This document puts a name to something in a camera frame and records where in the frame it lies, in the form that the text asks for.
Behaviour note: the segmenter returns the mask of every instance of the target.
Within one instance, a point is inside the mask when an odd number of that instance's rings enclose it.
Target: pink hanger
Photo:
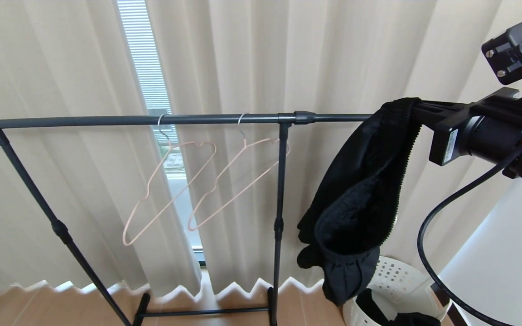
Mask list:
[[[212,142],[202,142],[202,143],[197,143],[197,142],[187,142],[187,143],[182,143],[182,144],[178,144],[176,146],[172,146],[172,143],[170,142],[170,138],[168,138],[168,135],[165,134],[164,132],[162,132],[161,130],[161,127],[160,127],[160,120],[162,120],[162,117],[164,116],[164,114],[162,114],[159,118],[158,118],[158,131],[163,134],[163,136],[166,137],[166,140],[168,141],[168,150],[166,151],[166,153],[164,154],[164,156],[162,157],[162,159],[160,160],[160,162],[158,163],[158,165],[156,166],[156,169],[154,169],[154,172],[153,174],[150,176],[150,179],[149,179],[149,182],[148,184],[146,185],[146,196],[144,198],[142,198],[141,200],[139,200],[136,205],[134,206],[134,208],[132,209],[132,213],[130,213],[130,216],[128,217],[128,221],[126,221],[126,225],[124,225],[124,231],[122,232],[122,243],[126,246],[129,246],[131,244],[133,244],[136,239],[139,238],[140,235],[142,235],[144,233],[144,231],[146,231],[148,229],[148,227],[150,227],[150,225],[152,223],[154,223],[154,221],[160,216],[162,215],[162,213],[164,213],[164,211],[170,206],[172,205],[172,203],[176,200],[176,198],[178,198],[180,196],[180,194],[182,194],[185,190],[187,190],[187,188],[190,186],[191,183],[193,183],[193,181],[195,179],[197,179],[197,176],[199,176],[199,174],[201,174],[201,172],[205,169],[205,167],[209,164],[209,162],[211,161],[211,159],[213,158],[213,156],[215,156],[215,154],[217,153],[217,146],[215,145],[215,143],[212,143]],[[160,212],[158,212],[158,214],[156,216],[154,216],[154,218],[138,233],[138,235],[136,235],[136,237],[134,237],[132,240],[130,240],[130,242],[127,242],[126,241],[126,232],[128,231],[128,226],[130,225],[130,222],[132,221],[132,218],[134,217],[134,214],[136,213],[136,209],[138,208],[139,204],[145,200],[147,200],[149,198],[149,195],[150,195],[150,183],[152,182],[152,180],[154,179],[154,176],[156,175],[156,173],[158,172],[158,170],[160,169],[161,165],[164,163],[164,161],[166,160],[166,158],[168,157],[168,155],[170,154],[170,151],[172,151],[172,149],[174,148],[177,148],[177,147],[182,147],[182,146],[185,146],[185,145],[189,145],[189,144],[194,144],[196,147],[201,147],[203,144],[211,144],[213,146],[213,154],[211,154],[211,156],[209,157],[209,159],[207,159],[207,161],[205,162],[205,164],[203,165],[203,167],[201,167],[201,169],[197,172],[197,174],[194,175],[193,179],[190,180],[190,182],[187,183],[187,185],[182,189],[180,190],[180,192],[174,196],[174,198],[172,198],[172,200],[166,204],[166,206],[164,206],[164,208],[162,208],[162,210]]]
[[[243,130],[241,130],[241,127],[240,127],[240,123],[241,123],[241,118],[243,118],[243,115],[245,115],[246,113],[244,114],[241,114],[241,116],[239,117],[239,121],[237,122],[237,126],[239,127],[239,132],[243,135],[243,149],[228,163],[228,165],[226,165],[226,167],[223,169],[223,171],[221,171],[221,173],[219,173],[219,176],[217,176],[217,179],[215,180],[215,186],[207,193],[205,193],[202,197],[201,197],[201,200],[198,201],[197,205],[194,207],[193,209],[193,212],[191,213],[190,217],[188,218],[188,223],[187,223],[187,227],[188,227],[188,230],[189,231],[196,231],[199,227],[203,226],[203,224],[207,223],[207,221],[209,221],[213,216],[217,215],[220,211],[223,210],[223,208],[225,208],[228,204],[232,203],[236,198],[238,198],[243,192],[245,192],[245,190],[247,190],[248,188],[250,188],[251,186],[253,186],[253,184],[255,182],[257,182],[259,179],[261,179],[264,175],[266,175],[267,173],[269,173],[269,171],[271,171],[271,169],[273,167],[275,167],[279,161],[275,162],[273,165],[271,165],[271,167],[269,167],[269,169],[265,170],[263,173],[261,173],[260,176],[257,177],[257,179],[253,180],[253,182],[249,183],[249,185],[245,188],[243,188],[243,190],[241,190],[238,194],[236,194],[233,198],[231,198],[228,202],[226,202],[223,206],[221,206],[216,212],[212,213],[211,216],[207,217],[204,221],[202,221],[200,224],[197,224],[196,227],[191,227],[191,222],[193,221],[193,218],[194,218],[194,215],[195,213],[197,212],[197,209],[199,208],[199,206],[201,206],[201,203],[203,202],[203,200],[205,200],[205,198],[207,196],[209,196],[209,194],[211,194],[213,191],[216,190],[217,188],[217,184],[219,183],[219,178],[223,175],[223,173],[225,173],[226,170],[228,170],[228,168],[232,165],[232,163],[234,161],[236,161],[236,159],[246,150],[248,149],[249,147],[253,147],[257,144],[261,144],[261,143],[264,143],[264,142],[269,142],[271,141],[271,143],[277,143],[279,141],[279,139],[275,139],[275,140],[272,140],[271,138],[265,138],[265,139],[261,139],[261,140],[258,140],[257,142],[254,142],[252,144],[247,144],[247,138],[245,137],[245,134],[243,132]],[[289,155],[290,154],[290,146],[289,146],[289,143],[287,144],[287,153],[286,155]]]

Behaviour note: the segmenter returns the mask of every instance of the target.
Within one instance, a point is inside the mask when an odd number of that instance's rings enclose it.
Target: laundry basket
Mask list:
[[[423,313],[443,320],[452,302],[443,307],[435,301],[430,288],[433,280],[412,266],[381,256],[368,287],[372,299],[389,320],[398,313]],[[378,326],[351,299],[343,306],[346,326]]]

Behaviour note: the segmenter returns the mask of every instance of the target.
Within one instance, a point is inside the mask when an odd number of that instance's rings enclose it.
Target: curtain fold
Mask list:
[[[476,101],[501,87],[480,53],[484,41],[522,21],[522,2],[487,1],[158,1],[147,0],[172,110],[177,114],[373,113],[416,96]],[[512,85],[522,91],[522,81]],[[302,270],[296,224],[325,170],[357,124],[292,126],[285,184],[281,282],[306,286],[323,274]],[[247,140],[277,138],[277,126],[243,125]],[[179,138],[219,145],[213,164],[191,185],[195,204],[241,149],[238,127],[180,126]],[[422,268],[416,235],[427,213],[492,165],[463,157],[428,161],[432,132],[416,142],[397,223],[382,253]],[[185,150],[187,177],[207,153]],[[203,221],[277,159],[277,144],[242,155],[197,212]],[[273,279],[277,171],[199,229],[215,292],[245,291]],[[497,176],[449,206],[429,228],[426,250],[441,270],[509,186]]]
[[[116,3],[0,2],[0,118],[143,115],[146,109]],[[133,246],[122,229],[160,160],[151,128],[8,130],[57,217],[107,285],[178,285],[193,295],[200,270],[170,210]],[[171,199],[164,173],[139,208],[129,239]],[[91,281],[54,235],[0,149],[0,291],[10,283]]]

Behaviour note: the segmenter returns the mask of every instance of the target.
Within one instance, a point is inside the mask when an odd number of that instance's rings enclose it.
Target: metal hook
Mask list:
[[[165,134],[164,132],[162,132],[162,129],[160,129],[160,120],[162,120],[162,117],[164,117],[166,115],[165,114],[161,114],[160,117],[158,118],[158,131],[162,134],[162,136],[165,136],[166,137],[166,140],[168,141],[168,145],[170,146],[172,143],[170,142],[170,138],[168,138],[168,135]]]
[[[241,118],[243,118],[243,115],[245,114],[246,113],[241,114],[241,116],[239,117],[239,120],[237,122],[237,128],[239,128],[239,132],[243,135],[243,139],[247,140],[247,137],[245,137],[245,133],[243,132],[243,130],[241,130]]]

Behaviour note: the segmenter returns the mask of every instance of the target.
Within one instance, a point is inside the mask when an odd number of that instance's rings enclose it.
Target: clothing rack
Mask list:
[[[157,125],[159,117],[153,116],[113,116],[113,117],[56,117],[56,118],[23,118],[23,119],[1,119],[0,120],[0,146],[7,155],[17,174],[43,210],[50,223],[52,230],[68,247],[80,266],[90,277],[101,295],[106,299],[108,305],[114,309],[122,324],[125,326],[140,326],[144,318],[166,317],[166,316],[190,316],[200,314],[223,314],[223,313],[245,313],[245,312],[269,312],[270,326],[277,326],[277,289],[279,287],[279,264],[281,258],[281,237],[283,233],[283,200],[285,189],[285,159],[287,154],[287,139],[289,128],[292,125],[305,125],[314,122],[358,122],[366,120],[370,114],[316,114],[307,111],[296,111],[293,113],[273,113],[273,114],[204,114],[204,115],[165,115],[161,118],[161,124],[167,125],[198,125],[198,124],[279,124],[279,164],[277,181],[277,214],[273,231],[275,233],[275,255],[273,265],[273,287],[267,289],[267,306],[238,308],[238,309],[216,309],[198,310],[186,312],[147,312],[150,295],[145,293],[140,300],[135,318],[132,322],[128,320],[122,309],[118,306],[114,298],[94,272],[93,268],[82,255],[78,246],[72,240],[68,229],[62,221],[58,220],[52,208],[48,205],[45,198],[39,192],[31,176],[21,163],[9,139],[3,129],[14,128],[42,128],[42,127],[62,127],[62,126],[124,126],[124,125]]]

